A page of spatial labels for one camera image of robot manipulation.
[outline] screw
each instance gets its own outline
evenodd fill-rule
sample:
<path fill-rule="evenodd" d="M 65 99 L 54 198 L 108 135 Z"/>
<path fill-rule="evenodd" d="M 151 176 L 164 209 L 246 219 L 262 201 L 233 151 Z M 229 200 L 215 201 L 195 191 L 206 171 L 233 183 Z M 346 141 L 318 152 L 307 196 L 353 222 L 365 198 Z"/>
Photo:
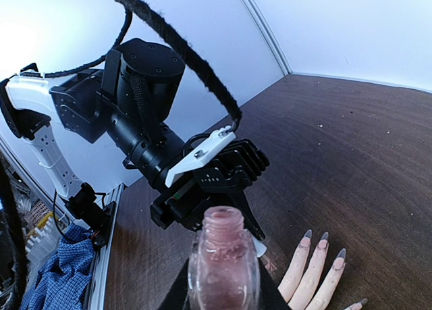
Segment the screw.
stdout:
<path fill-rule="evenodd" d="M 204 151 L 202 151 L 202 150 L 198 150 L 195 154 L 194 154 L 194 157 L 195 158 L 197 158 L 197 159 L 200 159 L 202 156 L 204 156 L 205 155 L 205 152 Z"/>

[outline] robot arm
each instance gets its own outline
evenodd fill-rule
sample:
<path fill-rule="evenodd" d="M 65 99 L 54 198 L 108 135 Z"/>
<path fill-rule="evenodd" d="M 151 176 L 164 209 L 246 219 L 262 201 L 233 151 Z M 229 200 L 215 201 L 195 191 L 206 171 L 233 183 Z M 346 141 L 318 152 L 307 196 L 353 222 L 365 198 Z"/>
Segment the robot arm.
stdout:
<path fill-rule="evenodd" d="M 53 181 L 58 195 L 63 199 L 74 197 L 81 189 L 82 181 L 75 175 L 63 154 L 58 147 L 51 122 L 61 123 L 55 110 L 54 102 L 50 94 L 51 88 L 68 81 L 71 76 L 61 78 L 33 78 L 15 75 L 6 82 L 2 92 L 3 115 L 9 114 L 7 119 L 9 127 L 15 123 L 18 136 L 22 135 L 22 140 L 30 145 L 34 154 L 38 157 L 39 165 L 44 167 Z M 9 99 L 11 106 L 8 111 L 4 102 Z M 31 134 L 27 133 L 23 127 L 25 111 L 33 111 L 33 115 L 40 114 L 44 120 L 43 124 L 34 128 Z"/>
<path fill-rule="evenodd" d="M 205 209 L 231 205 L 243 211 L 246 227 L 263 239 L 243 190 L 269 165 L 265 155 L 249 140 L 234 141 L 230 127 L 198 136 L 207 139 L 189 152 L 194 137 L 185 144 L 163 123 L 184 68 L 171 48 L 135 38 L 108 52 L 104 70 L 53 79 L 16 75 L 3 81 L 1 109 L 12 132 L 32 146 L 66 207 L 89 225 L 103 214 L 93 206 L 91 187 L 63 158 L 50 121 L 90 143 L 107 132 L 126 155 L 125 167 L 140 170 L 161 193 L 151 205 L 158 226 L 166 229 L 176 221 L 197 230 Z M 26 69 L 37 71 L 34 64 Z M 101 223 L 90 226 L 97 229 Z"/>
<path fill-rule="evenodd" d="M 67 209 L 75 218 L 83 219 L 99 232 L 93 242 L 96 248 L 100 248 L 108 241 L 115 205 L 102 210 L 94 203 L 96 193 L 75 175 L 61 153 L 50 125 L 53 120 L 61 123 L 50 90 L 73 77 L 12 76 L 0 82 L 0 108 L 10 130 L 34 151 L 39 165 L 45 168 Z"/>

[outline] glass bottle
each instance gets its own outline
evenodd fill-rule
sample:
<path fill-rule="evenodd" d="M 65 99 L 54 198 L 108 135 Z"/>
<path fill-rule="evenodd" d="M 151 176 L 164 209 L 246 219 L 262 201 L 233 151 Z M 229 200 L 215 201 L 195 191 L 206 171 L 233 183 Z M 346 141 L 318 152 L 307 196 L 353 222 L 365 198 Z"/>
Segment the glass bottle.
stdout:
<path fill-rule="evenodd" d="M 259 266 L 240 210 L 211 207 L 192 245 L 188 295 L 192 310 L 256 310 Z"/>

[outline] black cable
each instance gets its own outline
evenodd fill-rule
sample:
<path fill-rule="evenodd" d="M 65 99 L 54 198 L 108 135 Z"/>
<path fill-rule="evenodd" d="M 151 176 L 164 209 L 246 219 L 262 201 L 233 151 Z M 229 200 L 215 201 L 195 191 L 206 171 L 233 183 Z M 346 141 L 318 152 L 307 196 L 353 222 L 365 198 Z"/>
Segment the black cable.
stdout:
<path fill-rule="evenodd" d="M 124 18 L 124 23 L 123 26 L 121 27 L 120 33 L 118 35 L 118 37 L 116 38 L 114 44 L 113 44 L 113 48 L 118 46 L 120 43 L 122 43 L 127 31 L 129 30 L 130 24 L 132 23 L 132 12 L 129 11 L 128 9 L 125 9 L 125 18 Z M 103 63 L 105 61 L 106 55 L 103 55 L 102 57 L 86 63 L 80 67 L 74 68 L 74 69 L 70 69 L 70 70 L 64 70 L 62 72 L 51 72 L 48 74 L 45 74 L 44 77 L 45 78 L 56 78 L 56 77 L 62 77 L 62 76 L 68 76 L 68 75 L 72 75 L 72 74 L 77 74 L 78 72 L 81 72 L 82 70 L 85 69 L 89 69 L 92 67 L 95 67 L 97 65 L 99 65 L 100 63 Z M 42 74 L 40 72 L 22 72 L 20 74 L 21 76 L 27 76 L 27 77 L 42 77 Z"/>
<path fill-rule="evenodd" d="M 240 122 L 242 111 L 224 84 L 218 79 L 209 63 L 203 60 L 165 19 L 153 11 L 142 0 L 115 0 L 126 9 L 133 11 L 145 21 L 175 52 L 185 64 L 195 72 L 209 91 L 215 94 L 219 102 L 227 109 L 233 120 Z"/>
<path fill-rule="evenodd" d="M 59 233 L 61 234 L 61 236 L 63 238 L 65 238 L 68 242 L 72 243 L 72 244 L 76 244 L 78 241 L 72 240 L 71 238 L 69 238 L 68 236 L 66 236 L 63 231 L 61 231 L 59 224 L 57 223 L 57 218 L 55 217 L 55 204 L 56 204 L 56 200 L 57 200 L 57 190 L 55 190 L 54 192 L 54 199 L 53 199 L 53 217 L 54 217 L 54 224 L 55 227 L 57 228 L 57 230 L 59 230 Z"/>
<path fill-rule="evenodd" d="M 235 132 L 237 131 L 238 127 L 240 126 L 240 120 L 234 120 L 232 122 L 231 129 L 228 130 L 228 132 Z"/>
<path fill-rule="evenodd" d="M 26 243 L 22 235 L 22 224 L 16 208 L 14 194 L 10 179 L 3 164 L 0 162 L 0 202 L 3 205 L 3 214 L 7 233 L 12 242 L 13 262 L 15 263 L 15 283 L 11 297 L 5 305 L 6 310 L 18 310 L 27 285 L 27 256 Z"/>
<path fill-rule="evenodd" d="M 209 133 L 200 133 L 200 134 L 196 134 L 194 136 L 191 136 L 190 139 L 188 141 L 186 141 L 186 143 L 183 146 L 183 158 L 186 157 L 186 155 L 189 153 L 189 149 L 190 146 L 192 145 L 192 143 L 194 143 L 197 140 L 200 139 L 207 139 L 208 137 L 210 137 Z"/>
<path fill-rule="evenodd" d="M 95 193 L 96 195 L 102 196 L 102 209 L 105 207 L 105 197 L 107 196 L 107 193 Z"/>

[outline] long fingernail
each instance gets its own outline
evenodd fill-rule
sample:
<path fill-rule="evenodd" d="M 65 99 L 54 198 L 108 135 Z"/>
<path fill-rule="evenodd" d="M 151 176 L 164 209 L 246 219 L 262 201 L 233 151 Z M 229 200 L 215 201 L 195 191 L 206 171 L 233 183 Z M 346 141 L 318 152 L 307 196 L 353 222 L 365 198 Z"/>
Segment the long fingernail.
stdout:
<path fill-rule="evenodd" d="M 355 305 L 351 306 L 350 310 L 360 310 L 363 308 L 363 306 L 366 303 L 367 303 L 367 299 L 363 299 L 359 303 L 356 303 Z"/>
<path fill-rule="evenodd" d="M 324 235 L 321 237 L 321 240 L 329 240 L 329 232 L 324 232 Z"/>
<path fill-rule="evenodd" d="M 309 229 L 306 231 L 306 234 L 304 234 L 303 239 L 300 241 L 300 246 L 307 248 L 311 245 L 311 237 L 312 237 L 312 230 Z"/>
<path fill-rule="evenodd" d="M 328 245 L 329 245 L 329 233 L 325 232 L 324 235 L 321 237 L 320 241 L 318 242 L 318 248 L 326 249 Z"/>
<path fill-rule="evenodd" d="M 306 234 L 304 234 L 305 238 L 312 238 L 312 229 L 309 229 L 308 231 L 306 231 Z"/>
<path fill-rule="evenodd" d="M 337 254 L 336 260 L 333 262 L 333 268 L 336 270 L 339 270 L 343 268 L 345 265 L 345 258 L 346 258 L 346 249 L 343 248 L 339 254 Z"/>
<path fill-rule="evenodd" d="M 342 250 L 337 254 L 336 258 L 346 258 L 346 249 L 342 248 Z"/>

